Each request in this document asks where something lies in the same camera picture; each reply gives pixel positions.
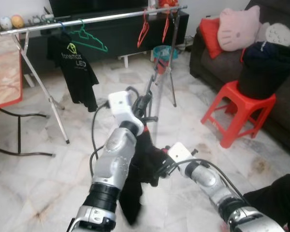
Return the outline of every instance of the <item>red plastic stool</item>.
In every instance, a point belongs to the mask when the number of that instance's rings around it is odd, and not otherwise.
[[[201,120],[201,122],[204,124],[209,119],[213,125],[217,127],[217,129],[223,134],[220,145],[224,148],[230,147],[235,139],[247,134],[251,134],[251,137],[255,138],[276,102],[275,94],[265,100],[248,98],[237,90],[237,84],[238,81],[232,81],[225,84]],[[224,97],[229,98],[231,103],[217,108],[220,101]],[[211,117],[211,114],[215,110],[224,108],[226,108],[225,113],[236,113],[227,130],[225,130],[215,119]],[[255,120],[251,117],[251,114],[259,109],[262,109],[261,113],[259,114],[257,120]],[[247,120],[254,124],[254,128],[239,134]]]

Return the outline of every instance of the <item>wooden table top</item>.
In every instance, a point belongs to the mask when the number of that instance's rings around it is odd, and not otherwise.
[[[20,53],[11,36],[0,36],[0,108],[22,101]]]

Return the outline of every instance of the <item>clothes drying rack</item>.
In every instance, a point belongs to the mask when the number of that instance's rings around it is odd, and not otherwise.
[[[177,32],[178,32],[178,25],[179,25],[179,19],[180,15],[179,12],[181,9],[186,9],[187,6],[175,6],[175,7],[170,7],[170,8],[160,8],[160,9],[155,9],[155,10],[150,10],[150,11],[139,11],[139,12],[131,12],[131,13],[125,13],[125,14],[114,14],[114,15],[108,15],[108,16],[101,16],[101,17],[95,17],[95,18],[87,18],[81,20],[73,20],[73,21],[68,21],[68,22],[62,22],[62,23],[52,23],[52,24],[45,24],[45,25],[40,25],[40,26],[33,26],[33,27],[28,27],[28,28],[21,28],[21,29],[13,29],[13,30],[8,30],[8,31],[3,31],[0,33],[0,35],[11,35],[14,42],[17,45],[17,48],[19,49],[22,57],[24,58],[25,62],[27,63],[29,69],[31,70],[33,76],[41,86],[45,96],[47,97],[48,101],[51,104],[52,110],[54,111],[55,117],[57,119],[58,125],[61,129],[62,135],[66,141],[67,144],[70,143],[67,133],[64,129],[64,126],[62,124],[62,121],[60,119],[60,116],[58,114],[57,108],[64,110],[64,106],[60,105],[53,97],[52,95],[48,92],[47,88],[41,81],[39,75],[35,71],[33,65],[31,64],[29,58],[27,57],[27,50],[28,50],[28,45],[29,45],[29,34],[31,31],[39,31],[39,30],[47,30],[47,29],[55,29],[55,28],[61,28],[61,27],[69,27],[69,26],[74,26],[74,25],[81,25],[81,24],[87,24],[87,23],[96,23],[96,22],[102,22],[102,21],[109,21],[109,20],[115,20],[115,19],[122,19],[122,18],[129,18],[129,17],[136,17],[136,16],[142,16],[144,14],[153,14],[153,13],[161,13],[161,12],[169,12],[169,11],[176,11],[177,15],[175,18],[173,18],[173,23],[174,23],[174,33],[173,33],[173,40],[172,40],[172,49],[170,53],[170,60],[169,60],[169,65],[168,65],[168,74],[170,75],[171,79],[171,85],[172,85],[172,92],[173,92],[173,105],[176,107],[176,99],[175,99],[175,92],[174,92],[174,83],[173,83],[173,77],[172,77],[172,62],[173,62],[173,53],[175,49],[175,44],[176,44],[176,38],[177,38]],[[21,45],[19,41],[19,34],[20,33],[25,33],[25,44],[24,46]]]

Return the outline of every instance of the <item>green hanger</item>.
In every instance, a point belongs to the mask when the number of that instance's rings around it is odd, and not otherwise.
[[[72,42],[75,43],[75,44],[81,44],[81,45],[86,46],[86,47],[98,49],[98,50],[103,51],[103,52],[108,52],[107,47],[101,42],[101,40],[95,38],[93,35],[91,35],[91,34],[89,34],[88,32],[85,31],[85,24],[84,24],[83,20],[82,19],[79,19],[79,20],[81,20],[82,23],[83,23],[81,29],[80,30],[71,31],[71,32],[69,32],[69,34],[71,34],[71,35],[78,34],[79,38],[84,39],[84,40],[95,40],[95,41],[97,41],[98,43],[101,44],[101,47],[96,47],[96,46],[93,46],[93,45],[90,45],[90,44],[87,44],[87,43],[82,43],[82,42],[79,42],[79,41],[72,41]]]

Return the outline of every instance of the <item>black t-shirt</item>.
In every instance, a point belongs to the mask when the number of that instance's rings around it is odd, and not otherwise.
[[[47,58],[60,67],[74,103],[83,103],[89,112],[97,109],[92,86],[99,81],[85,57],[63,33],[60,37],[48,38]]]

